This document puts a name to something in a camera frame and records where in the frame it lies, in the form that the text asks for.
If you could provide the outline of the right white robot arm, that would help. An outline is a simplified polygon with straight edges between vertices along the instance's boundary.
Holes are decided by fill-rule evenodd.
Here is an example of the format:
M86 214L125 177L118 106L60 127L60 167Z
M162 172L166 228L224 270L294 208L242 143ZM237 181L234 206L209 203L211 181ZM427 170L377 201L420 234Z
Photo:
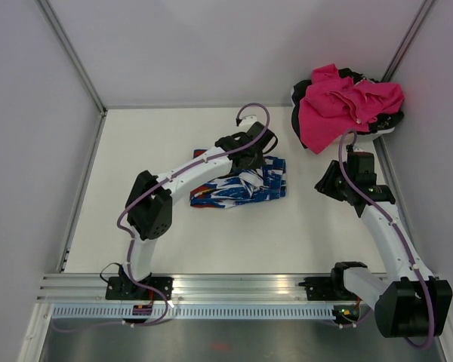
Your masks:
M386 338L440 336L453 297L446 280L436 278L417 254L400 219L390 188L377 183L374 155L349 148L346 161L333 160L316 191L346 201L369 230L384 263L382 281L362 262L338 262L329 290L335 297L358 296L374 312Z

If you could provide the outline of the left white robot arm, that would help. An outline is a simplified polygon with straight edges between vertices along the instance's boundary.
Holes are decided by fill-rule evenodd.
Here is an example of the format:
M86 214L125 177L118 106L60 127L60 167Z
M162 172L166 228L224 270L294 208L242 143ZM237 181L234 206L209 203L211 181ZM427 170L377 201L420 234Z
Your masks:
M195 186L233 171L256 170L265 164L264 149L276 135L259 122L246 132L219 139L213 147L181 167L152 175L140 173L119 216L117 226L131 236L126 261L118 275L107 280L107 300L168 299L154 281L151 260L156 244L170 229L173 206Z

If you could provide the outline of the blue white patterned trousers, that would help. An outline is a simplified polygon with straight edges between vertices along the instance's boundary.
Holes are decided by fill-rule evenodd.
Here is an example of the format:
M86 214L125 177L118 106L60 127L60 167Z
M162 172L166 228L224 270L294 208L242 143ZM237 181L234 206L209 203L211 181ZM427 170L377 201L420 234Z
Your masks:
M206 182L190 192L190 206L227 209L286 196L286 161L265 157L265 165Z

